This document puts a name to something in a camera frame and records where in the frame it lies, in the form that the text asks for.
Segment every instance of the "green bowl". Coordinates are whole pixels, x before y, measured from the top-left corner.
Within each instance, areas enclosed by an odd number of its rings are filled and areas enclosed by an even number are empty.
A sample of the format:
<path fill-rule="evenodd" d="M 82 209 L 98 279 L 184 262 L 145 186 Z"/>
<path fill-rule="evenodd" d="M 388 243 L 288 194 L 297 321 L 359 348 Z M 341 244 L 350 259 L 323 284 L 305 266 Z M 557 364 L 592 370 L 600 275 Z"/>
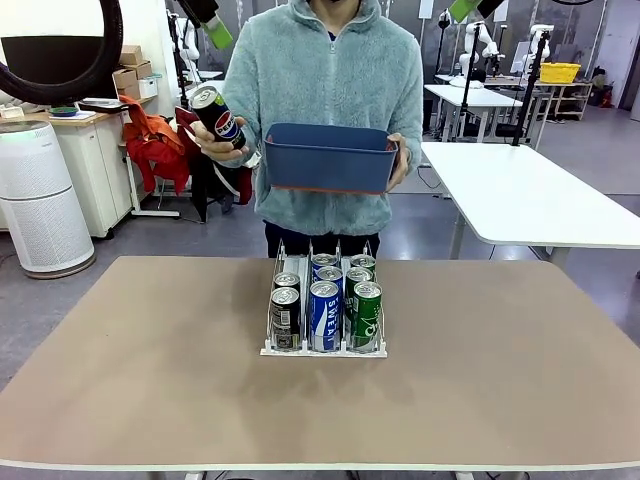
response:
<path fill-rule="evenodd" d="M 49 110 L 49 113 L 54 117 L 75 117 L 78 109 L 76 107 L 54 107 Z"/>

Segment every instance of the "blue storage basket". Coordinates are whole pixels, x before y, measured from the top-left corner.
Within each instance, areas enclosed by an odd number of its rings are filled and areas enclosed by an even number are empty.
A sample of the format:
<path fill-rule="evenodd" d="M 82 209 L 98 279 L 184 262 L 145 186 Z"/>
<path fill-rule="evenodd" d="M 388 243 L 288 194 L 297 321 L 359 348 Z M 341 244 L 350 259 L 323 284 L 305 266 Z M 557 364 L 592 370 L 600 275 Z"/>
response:
<path fill-rule="evenodd" d="M 372 128 L 276 123 L 265 154 L 271 185 L 347 193 L 384 193 L 398 146 Z"/>

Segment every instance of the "air purifier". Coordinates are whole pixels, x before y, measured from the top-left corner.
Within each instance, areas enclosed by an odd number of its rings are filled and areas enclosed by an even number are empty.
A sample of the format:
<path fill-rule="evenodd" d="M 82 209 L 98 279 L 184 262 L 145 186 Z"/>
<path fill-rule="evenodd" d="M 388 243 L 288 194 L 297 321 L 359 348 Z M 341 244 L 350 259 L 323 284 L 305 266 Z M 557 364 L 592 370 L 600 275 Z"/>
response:
<path fill-rule="evenodd" d="M 64 277 L 95 261 L 87 224 L 50 123 L 0 124 L 0 208 L 28 276 Z"/>

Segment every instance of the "yellow crate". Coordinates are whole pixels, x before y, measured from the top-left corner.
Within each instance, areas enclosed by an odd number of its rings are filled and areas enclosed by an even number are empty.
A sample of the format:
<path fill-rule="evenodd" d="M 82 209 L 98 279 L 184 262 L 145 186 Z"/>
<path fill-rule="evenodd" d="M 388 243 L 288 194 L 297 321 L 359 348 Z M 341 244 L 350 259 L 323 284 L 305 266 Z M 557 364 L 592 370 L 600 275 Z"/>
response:
<path fill-rule="evenodd" d="M 541 83 L 572 83 L 580 65 L 577 63 L 543 63 L 540 70 Z"/>

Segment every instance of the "fleece jacket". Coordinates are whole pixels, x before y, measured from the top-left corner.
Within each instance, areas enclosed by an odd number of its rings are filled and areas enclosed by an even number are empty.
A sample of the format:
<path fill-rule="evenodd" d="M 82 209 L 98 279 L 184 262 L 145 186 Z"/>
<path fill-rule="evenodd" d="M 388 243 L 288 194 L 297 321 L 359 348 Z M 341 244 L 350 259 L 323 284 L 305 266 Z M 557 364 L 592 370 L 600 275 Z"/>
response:
<path fill-rule="evenodd" d="M 238 38 L 222 93 L 248 122 L 250 153 L 225 165 L 242 165 L 274 123 L 288 122 L 401 133 L 413 171 L 421 159 L 422 89 L 420 47 L 381 15 L 378 0 L 362 0 L 335 41 L 307 0 L 289 0 L 251 18 Z M 268 161 L 255 185 L 256 213 L 267 222 L 306 235 L 372 235 L 391 220 L 386 194 L 272 188 Z"/>

